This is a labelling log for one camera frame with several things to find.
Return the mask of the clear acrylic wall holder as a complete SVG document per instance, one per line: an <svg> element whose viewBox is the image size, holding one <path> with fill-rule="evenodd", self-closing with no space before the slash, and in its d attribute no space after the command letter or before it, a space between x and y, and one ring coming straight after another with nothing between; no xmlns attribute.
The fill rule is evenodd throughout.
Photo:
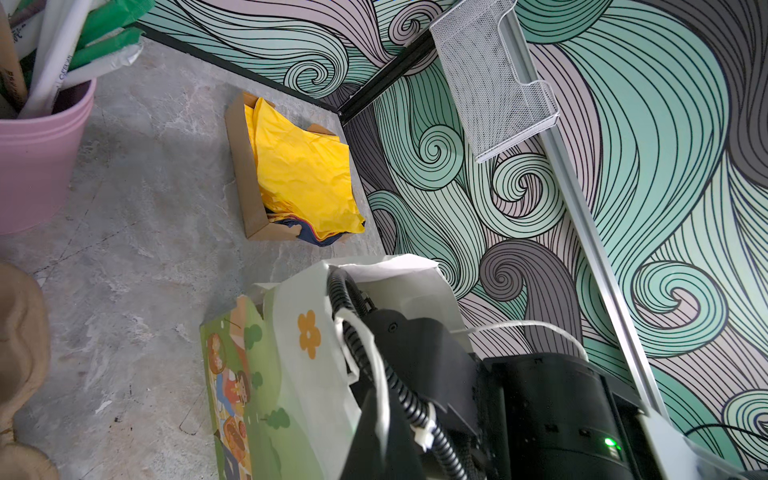
<svg viewBox="0 0 768 480"><path fill-rule="evenodd" d="M486 162L555 126L553 88L533 66L514 1L461 1L430 25L466 140Z"/></svg>

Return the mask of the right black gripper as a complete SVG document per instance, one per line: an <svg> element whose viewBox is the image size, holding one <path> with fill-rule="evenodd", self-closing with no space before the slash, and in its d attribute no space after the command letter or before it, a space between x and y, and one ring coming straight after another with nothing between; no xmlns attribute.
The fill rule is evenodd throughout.
<svg viewBox="0 0 768 480"><path fill-rule="evenodd" d="M471 448L479 439L475 403L476 362L446 326L432 318L408 319L389 309L370 311L362 321L373 334L393 403L411 428L424 428L435 414L432 448L449 479L478 479Z"/></svg>

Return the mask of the white paper takeout bag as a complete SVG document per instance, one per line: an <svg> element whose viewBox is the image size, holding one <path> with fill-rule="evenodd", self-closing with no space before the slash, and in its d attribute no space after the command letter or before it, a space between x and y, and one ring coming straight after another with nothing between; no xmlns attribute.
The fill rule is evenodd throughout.
<svg viewBox="0 0 768 480"><path fill-rule="evenodd" d="M256 285L201 328L218 473L223 479L345 479L365 393L332 314L327 280L346 270L380 309L433 318L474 351L435 261L399 255L322 261L288 280Z"/></svg>

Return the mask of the brown cardboard napkin tray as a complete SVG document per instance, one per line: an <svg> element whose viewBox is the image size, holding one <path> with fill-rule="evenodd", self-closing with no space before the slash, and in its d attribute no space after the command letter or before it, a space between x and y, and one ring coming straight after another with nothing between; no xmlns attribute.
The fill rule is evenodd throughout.
<svg viewBox="0 0 768 480"><path fill-rule="evenodd" d="M250 241L303 240L317 246L329 246L350 235L342 232L324 240L314 238L310 225L301 219L273 223L264 206L257 175L257 157L250 140L251 110L260 97L240 92L228 107L225 122L231 148L234 175L242 213L245 237Z"/></svg>

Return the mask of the brown pulp cup carrier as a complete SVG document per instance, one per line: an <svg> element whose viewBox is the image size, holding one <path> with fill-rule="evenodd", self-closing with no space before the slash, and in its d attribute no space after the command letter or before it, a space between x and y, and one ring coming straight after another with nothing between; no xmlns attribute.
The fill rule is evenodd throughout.
<svg viewBox="0 0 768 480"><path fill-rule="evenodd" d="M40 389L50 364L50 330L43 293L30 275L1 265L1 477L57 479L46 454L20 443L14 416Z"/></svg>

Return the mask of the yellow napkin stack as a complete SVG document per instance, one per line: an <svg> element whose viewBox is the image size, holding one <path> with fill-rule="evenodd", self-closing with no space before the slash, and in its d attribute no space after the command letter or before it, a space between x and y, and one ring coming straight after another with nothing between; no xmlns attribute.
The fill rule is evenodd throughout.
<svg viewBox="0 0 768 480"><path fill-rule="evenodd" d="M319 125L301 128L263 98L245 102L243 124L251 152L246 191L259 192L243 217L249 239L290 240L327 247L365 232L355 199L350 148Z"/></svg>

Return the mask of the pink cup holder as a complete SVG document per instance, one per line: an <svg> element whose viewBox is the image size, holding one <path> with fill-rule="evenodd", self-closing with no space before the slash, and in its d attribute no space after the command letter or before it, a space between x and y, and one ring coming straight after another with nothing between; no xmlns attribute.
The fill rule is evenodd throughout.
<svg viewBox="0 0 768 480"><path fill-rule="evenodd" d="M1 233L50 220L66 203L97 82L65 90L54 113L1 122Z"/></svg>

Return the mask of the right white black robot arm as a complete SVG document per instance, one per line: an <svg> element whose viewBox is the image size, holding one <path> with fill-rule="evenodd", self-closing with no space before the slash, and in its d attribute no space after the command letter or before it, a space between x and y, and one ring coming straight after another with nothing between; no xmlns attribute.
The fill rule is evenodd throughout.
<svg viewBox="0 0 768 480"><path fill-rule="evenodd" d="M642 408L583 353L480 359L433 318L327 280L365 393L345 479L763 479Z"/></svg>

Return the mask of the aluminium rail right wall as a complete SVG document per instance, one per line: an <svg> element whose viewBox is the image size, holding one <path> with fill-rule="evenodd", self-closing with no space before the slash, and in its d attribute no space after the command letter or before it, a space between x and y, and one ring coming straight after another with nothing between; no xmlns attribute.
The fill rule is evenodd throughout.
<svg viewBox="0 0 768 480"><path fill-rule="evenodd" d="M509 7L498 21L498 33L516 81L520 85L534 85L549 95L549 105L535 109L536 112L543 112L546 116L536 121L526 132L529 135L536 134L541 137L571 223L577 233L639 396L646 406L654 409L664 418L668 418L669 414L630 315L627 301L611 269L580 182L571 165L563 136L557 127L560 110L556 96L551 85L539 79L513 6Z"/></svg>

